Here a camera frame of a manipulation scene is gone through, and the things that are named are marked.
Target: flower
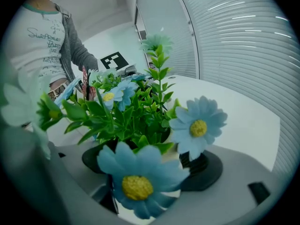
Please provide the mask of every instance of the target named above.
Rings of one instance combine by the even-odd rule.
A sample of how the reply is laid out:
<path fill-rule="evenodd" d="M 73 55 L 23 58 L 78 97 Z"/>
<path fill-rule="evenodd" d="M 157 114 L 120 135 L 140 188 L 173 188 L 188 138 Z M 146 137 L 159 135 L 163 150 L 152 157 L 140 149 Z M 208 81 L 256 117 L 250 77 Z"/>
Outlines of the flower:
<path fill-rule="evenodd" d="M 140 81 L 140 80 L 144 80 L 146 78 L 147 75 L 145 74 L 140 74 L 140 75 L 137 75 L 137 74 L 133 74 L 131 76 L 127 76 L 124 78 L 124 80 L 131 80 L 131 81 Z"/>
<path fill-rule="evenodd" d="M 117 70 L 115 68 L 110 68 L 102 73 L 102 78 L 107 78 L 110 74 L 113 76 L 117 75 Z"/>
<path fill-rule="evenodd" d="M 39 145 L 47 159 L 50 159 L 50 150 L 48 147 L 48 136 L 39 125 L 42 122 L 42 117 L 37 113 L 40 109 L 38 102 L 42 94 L 48 93 L 50 88 L 50 76 L 43 76 L 39 80 L 40 69 L 37 70 L 29 78 L 24 68 L 18 72 L 18 83 L 20 87 L 15 87 L 10 84 L 4 84 L 4 96 L 8 101 L 8 105 L 1 108 L 1 115 L 4 121 L 13 127 L 18 127 L 26 123 L 32 124 L 33 133 L 37 135 Z"/>
<path fill-rule="evenodd" d="M 161 162 L 158 148 L 147 145 L 137 154 L 119 142 L 115 154 L 106 145 L 99 152 L 100 169 L 112 176 L 114 197 L 140 219 L 157 218 L 176 200 L 162 194 L 180 189 L 189 176 L 188 168 L 180 169 L 178 160 Z"/>
<path fill-rule="evenodd" d="M 122 112 L 131 104 L 130 98 L 135 94 L 138 85 L 130 80 L 124 80 L 118 84 L 117 88 L 123 92 L 123 99 L 118 103 L 118 108 Z"/>
<path fill-rule="evenodd" d="M 150 51 L 156 51 L 159 45 L 163 46 L 164 53 L 169 53 L 172 50 L 173 42 L 170 41 L 168 36 L 161 36 L 158 34 L 147 35 L 146 40 L 142 41 L 142 50 L 147 53 Z"/>
<path fill-rule="evenodd" d="M 102 76 L 102 71 L 97 71 L 95 69 L 89 69 L 89 86 L 92 86 L 95 82 L 101 81 L 100 77 Z"/>
<path fill-rule="evenodd" d="M 208 100 L 204 96 L 187 101 L 187 108 L 176 107 L 177 118 L 169 123 L 174 130 L 172 141 L 178 143 L 177 151 L 180 154 L 189 152 L 192 161 L 222 134 L 220 128 L 226 125 L 227 114 L 218 109 L 215 100 Z"/>
<path fill-rule="evenodd" d="M 103 103 L 105 104 L 105 106 L 107 107 L 108 110 L 112 110 L 113 109 L 113 102 L 120 102 L 123 99 L 123 92 L 118 88 L 115 87 L 113 89 L 111 89 L 110 91 L 101 94 Z"/>
<path fill-rule="evenodd" d="M 81 80 L 81 78 L 75 78 L 67 87 L 66 89 L 63 91 L 63 93 L 61 93 L 56 99 L 55 99 L 55 104 L 58 107 L 62 107 L 61 102 L 62 100 L 67 100 L 69 98 L 69 96 L 71 96 L 73 94 L 73 90 L 74 87 L 79 83 L 79 81 Z"/>

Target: person's arm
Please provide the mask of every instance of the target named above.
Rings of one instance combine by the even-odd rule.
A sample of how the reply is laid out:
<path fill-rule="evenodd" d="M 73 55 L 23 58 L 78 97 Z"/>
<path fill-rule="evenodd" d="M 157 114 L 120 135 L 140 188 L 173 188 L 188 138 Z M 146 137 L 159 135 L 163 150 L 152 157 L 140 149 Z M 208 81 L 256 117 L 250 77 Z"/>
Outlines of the person's arm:
<path fill-rule="evenodd" d="M 88 52 L 77 35 L 72 16 L 67 21 L 68 36 L 70 41 L 71 61 L 83 70 L 83 66 L 98 70 L 97 59 Z"/>

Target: person's torso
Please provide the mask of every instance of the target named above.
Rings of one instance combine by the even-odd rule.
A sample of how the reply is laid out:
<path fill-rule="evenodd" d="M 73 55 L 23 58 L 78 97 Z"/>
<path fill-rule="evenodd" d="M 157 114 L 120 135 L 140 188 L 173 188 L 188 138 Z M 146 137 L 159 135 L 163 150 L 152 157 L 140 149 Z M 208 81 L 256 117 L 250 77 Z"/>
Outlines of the person's torso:
<path fill-rule="evenodd" d="M 41 68 L 39 76 L 51 75 L 51 83 L 65 78 L 60 63 L 65 39 L 62 19 L 60 12 L 40 12 L 26 4 L 20 7 L 4 45 L 11 64 L 16 69 L 25 67 L 29 75 Z"/>

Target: woman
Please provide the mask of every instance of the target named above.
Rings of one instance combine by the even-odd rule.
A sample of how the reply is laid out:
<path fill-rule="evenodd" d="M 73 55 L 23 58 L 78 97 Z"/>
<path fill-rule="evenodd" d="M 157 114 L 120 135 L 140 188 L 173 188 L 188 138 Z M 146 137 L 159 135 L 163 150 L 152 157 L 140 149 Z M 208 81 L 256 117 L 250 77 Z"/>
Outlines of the woman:
<path fill-rule="evenodd" d="M 27 0 L 15 15 L 4 42 L 11 64 L 29 74 L 41 69 L 51 75 L 49 96 L 54 101 L 75 76 L 71 61 L 83 70 L 97 69 L 97 59 L 79 39 L 71 14 L 50 0 Z"/>

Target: white horizontal blinds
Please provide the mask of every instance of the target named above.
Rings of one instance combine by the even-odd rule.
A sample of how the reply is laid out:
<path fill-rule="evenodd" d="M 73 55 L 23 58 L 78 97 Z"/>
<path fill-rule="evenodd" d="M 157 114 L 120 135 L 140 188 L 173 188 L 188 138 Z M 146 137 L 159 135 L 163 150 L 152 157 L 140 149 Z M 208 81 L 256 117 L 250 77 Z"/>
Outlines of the white horizontal blinds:
<path fill-rule="evenodd" d="M 300 50 L 288 20 L 273 0 L 184 2 L 196 30 L 202 79 L 281 118 L 273 171 L 292 175 L 300 156 Z"/>
<path fill-rule="evenodd" d="M 179 0 L 137 0 L 137 5 L 147 34 L 162 31 L 174 42 L 164 65 L 173 68 L 170 74 L 196 78 L 192 36 Z"/>

